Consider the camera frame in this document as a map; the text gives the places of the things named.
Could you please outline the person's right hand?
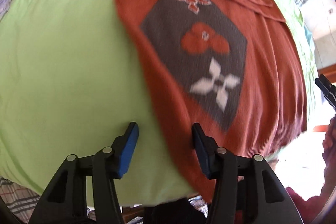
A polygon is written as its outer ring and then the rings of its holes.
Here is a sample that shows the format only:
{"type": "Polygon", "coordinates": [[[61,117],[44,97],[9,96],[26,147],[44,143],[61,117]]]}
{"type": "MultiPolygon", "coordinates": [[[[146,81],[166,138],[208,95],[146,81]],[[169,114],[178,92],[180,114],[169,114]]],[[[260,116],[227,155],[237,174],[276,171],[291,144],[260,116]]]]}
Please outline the person's right hand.
{"type": "Polygon", "coordinates": [[[321,193],[324,196],[329,196],[335,187],[335,117],[330,120],[322,146],[324,149],[322,157],[326,167],[324,170],[325,182],[321,193]]]}

